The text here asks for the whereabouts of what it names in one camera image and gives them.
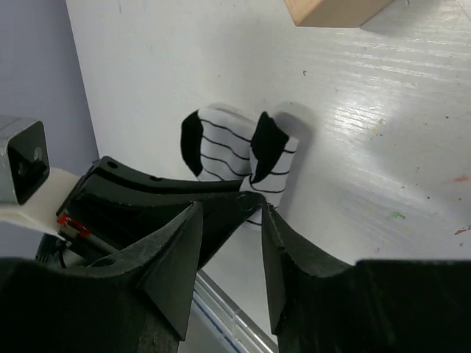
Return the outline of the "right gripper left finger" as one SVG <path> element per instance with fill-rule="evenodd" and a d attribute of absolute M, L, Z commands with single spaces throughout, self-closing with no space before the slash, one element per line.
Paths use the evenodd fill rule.
<path fill-rule="evenodd" d="M 202 205 L 89 266 L 1 260 L 3 352 L 176 352 L 185 340 Z"/>

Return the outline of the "white black striped sock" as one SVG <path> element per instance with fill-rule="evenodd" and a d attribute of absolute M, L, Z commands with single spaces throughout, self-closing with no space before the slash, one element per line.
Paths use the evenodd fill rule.
<path fill-rule="evenodd" d="M 204 107 L 180 126 L 183 161 L 199 181 L 239 181 L 275 209 L 283 200 L 299 139 L 262 112 L 253 123 L 238 113 Z"/>

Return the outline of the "wooden compartment tray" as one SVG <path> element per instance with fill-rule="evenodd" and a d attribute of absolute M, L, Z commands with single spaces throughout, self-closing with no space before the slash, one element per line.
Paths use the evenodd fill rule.
<path fill-rule="evenodd" d="M 285 0 L 296 26 L 358 28 L 392 0 Z"/>

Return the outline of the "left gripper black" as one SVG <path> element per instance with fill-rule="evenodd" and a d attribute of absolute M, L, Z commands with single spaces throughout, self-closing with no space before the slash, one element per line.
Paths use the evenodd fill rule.
<path fill-rule="evenodd" d="M 202 268 L 263 204 L 262 196 L 239 186 L 156 177 L 105 156 L 57 211 L 64 239 L 44 235 L 36 259 L 67 268 L 69 250 L 88 271 L 193 271 L 199 202 Z"/>

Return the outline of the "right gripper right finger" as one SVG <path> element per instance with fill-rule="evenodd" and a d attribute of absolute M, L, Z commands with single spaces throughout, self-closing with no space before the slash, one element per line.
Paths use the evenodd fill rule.
<path fill-rule="evenodd" d="M 470 262 L 362 260 L 349 265 L 266 204 L 262 252 L 281 352 L 468 352 Z"/>

